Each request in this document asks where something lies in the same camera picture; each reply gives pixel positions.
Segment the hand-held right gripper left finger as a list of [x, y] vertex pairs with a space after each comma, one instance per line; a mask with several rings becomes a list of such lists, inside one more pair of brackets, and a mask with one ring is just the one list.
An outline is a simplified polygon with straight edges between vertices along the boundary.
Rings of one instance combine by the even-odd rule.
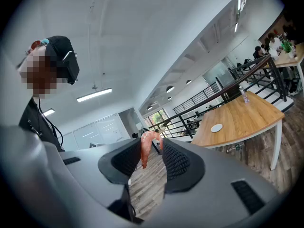
[[90, 197], [126, 220], [138, 219], [131, 204], [129, 179], [141, 159], [139, 138], [62, 152], [60, 156]]

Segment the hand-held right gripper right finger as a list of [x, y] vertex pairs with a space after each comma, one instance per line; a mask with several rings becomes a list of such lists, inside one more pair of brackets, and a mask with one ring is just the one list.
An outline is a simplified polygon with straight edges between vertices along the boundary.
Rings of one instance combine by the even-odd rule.
[[272, 184], [234, 157], [164, 139], [163, 201], [147, 228], [257, 228], [282, 204]]

